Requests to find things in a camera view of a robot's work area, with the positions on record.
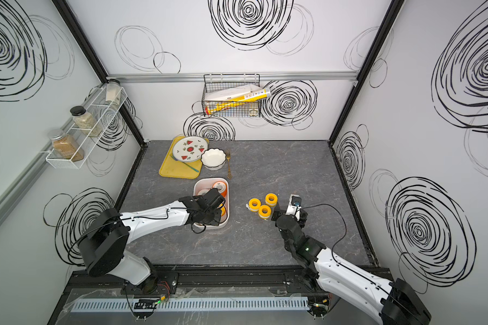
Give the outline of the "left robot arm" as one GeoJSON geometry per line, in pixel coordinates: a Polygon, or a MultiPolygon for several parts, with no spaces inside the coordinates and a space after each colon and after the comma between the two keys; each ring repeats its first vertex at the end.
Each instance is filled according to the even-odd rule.
{"type": "Polygon", "coordinates": [[[91,277],[111,275],[150,294],[159,286],[153,264],[130,253],[126,246],[141,237],[168,228],[199,224],[219,226],[226,198],[215,188],[201,196],[185,196],[167,205],[120,213],[103,211],[77,240],[84,268],[91,277]]]}

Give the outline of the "white plastic storage box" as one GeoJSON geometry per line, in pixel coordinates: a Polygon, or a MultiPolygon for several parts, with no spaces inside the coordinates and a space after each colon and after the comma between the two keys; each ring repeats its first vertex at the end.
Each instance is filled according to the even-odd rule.
{"type": "Polygon", "coordinates": [[[227,186],[228,186],[228,191],[227,191],[226,197],[224,197],[226,200],[226,202],[224,204],[224,206],[226,208],[226,215],[221,217],[221,221],[217,226],[211,226],[211,225],[203,226],[200,223],[195,223],[194,226],[200,230],[219,230],[219,229],[224,228],[227,225],[227,223],[229,222],[229,219],[230,219],[230,203],[229,203],[230,194],[229,194],[229,183],[227,180],[225,180],[224,178],[221,178],[221,177],[201,179],[194,185],[193,194],[195,196],[198,196],[198,195],[203,195],[203,194],[207,193],[208,190],[212,189],[212,185],[217,181],[225,181],[227,183],[227,186]]]}

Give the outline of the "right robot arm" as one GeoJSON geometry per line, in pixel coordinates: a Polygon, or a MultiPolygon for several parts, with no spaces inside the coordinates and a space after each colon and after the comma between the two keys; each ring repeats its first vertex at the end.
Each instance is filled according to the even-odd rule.
{"type": "Polygon", "coordinates": [[[304,212],[299,207],[287,211],[275,208],[272,220],[285,250],[304,268],[310,285],[344,299],[378,324],[431,322],[431,313],[405,280],[388,280],[369,273],[307,236],[301,226],[304,212]]]}

